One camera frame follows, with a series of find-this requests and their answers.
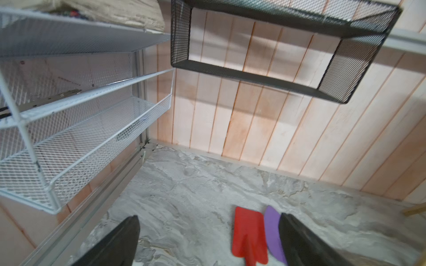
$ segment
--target black wire mesh shelf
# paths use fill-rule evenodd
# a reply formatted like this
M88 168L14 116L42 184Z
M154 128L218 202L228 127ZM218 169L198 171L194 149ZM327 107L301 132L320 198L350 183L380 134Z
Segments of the black wire mesh shelf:
M402 10L395 5L368 0L327 1L326 7L319 5L318 1L291 4L290 0L172 0L171 64L180 69L248 81L345 104L349 102ZM189 60L193 8L336 36L340 42L317 88L201 63Z

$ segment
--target wire mesh shelf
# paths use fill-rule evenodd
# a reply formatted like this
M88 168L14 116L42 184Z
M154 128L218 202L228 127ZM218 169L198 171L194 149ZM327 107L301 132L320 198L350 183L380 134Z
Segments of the wire mesh shelf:
M131 52L170 35L36 11L0 7L0 58Z
M318 88L189 60L192 9L224 12L340 37ZM401 9L369 0L172 0L172 66L347 103L396 23Z
M28 110L33 112L28 116L31 119L22 119L26 111L20 112L16 104L20 101L20 94L14 94L17 78L10 75L5 79L0 74L1 96L12 113L6 117L8 127L0 129L0 194L51 214L58 213L170 108L174 80L170 93L158 103L134 97L130 86L167 71L33 108ZM40 110L45 111L41 112L43 115L35 116Z

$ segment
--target red spatula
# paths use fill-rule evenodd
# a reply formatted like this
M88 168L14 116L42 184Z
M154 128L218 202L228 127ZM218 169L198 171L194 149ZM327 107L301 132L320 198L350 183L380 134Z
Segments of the red spatula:
M246 266L256 266L256 262L268 263L262 213L241 207L235 209L232 254L235 257L244 257Z

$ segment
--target purple spatula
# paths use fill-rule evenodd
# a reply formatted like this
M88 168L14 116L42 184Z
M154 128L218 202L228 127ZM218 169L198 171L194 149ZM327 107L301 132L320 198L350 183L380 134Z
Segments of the purple spatula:
M269 252L279 261L287 265L281 240L279 238L278 224L281 215L271 206L266 208L263 219L265 220L266 244Z

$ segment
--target gray stone floor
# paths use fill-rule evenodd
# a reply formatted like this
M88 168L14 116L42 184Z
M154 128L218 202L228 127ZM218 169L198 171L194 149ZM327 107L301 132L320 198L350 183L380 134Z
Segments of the gray stone floor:
M295 215L355 265L411 266L425 248L426 218L403 216L405 203L161 147L70 262L138 215L135 265L242 266L231 254L234 209L267 205ZM268 265L283 264L269 255Z

